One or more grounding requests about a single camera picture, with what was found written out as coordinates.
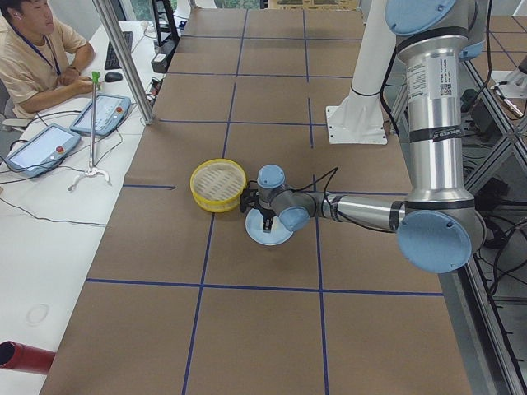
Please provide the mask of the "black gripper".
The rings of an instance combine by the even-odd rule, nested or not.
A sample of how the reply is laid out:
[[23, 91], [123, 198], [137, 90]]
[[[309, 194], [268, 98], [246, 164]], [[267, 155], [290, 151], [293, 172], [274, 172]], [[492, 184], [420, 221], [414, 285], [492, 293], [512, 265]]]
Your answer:
[[269, 234], [273, 228], [273, 218], [275, 217], [275, 213], [273, 210], [266, 208], [260, 208], [259, 212], [264, 217], [263, 232]]

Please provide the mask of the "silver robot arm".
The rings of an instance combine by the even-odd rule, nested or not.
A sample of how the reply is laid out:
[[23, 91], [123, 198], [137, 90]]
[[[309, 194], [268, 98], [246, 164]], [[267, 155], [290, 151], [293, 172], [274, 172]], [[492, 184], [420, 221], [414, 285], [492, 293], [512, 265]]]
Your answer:
[[459, 65], [483, 50], [492, 6], [488, 1], [375, 1], [367, 18], [355, 77], [340, 106], [326, 110], [332, 142], [380, 138], [371, 112], [380, 105], [393, 58], [406, 68], [411, 192], [382, 202], [290, 187], [283, 170], [258, 174], [256, 207], [269, 228], [291, 231], [313, 217], [393, 232], [404, 257], [434, 273], [465, 265], [482, 245], [486, 227], [464, 187]]

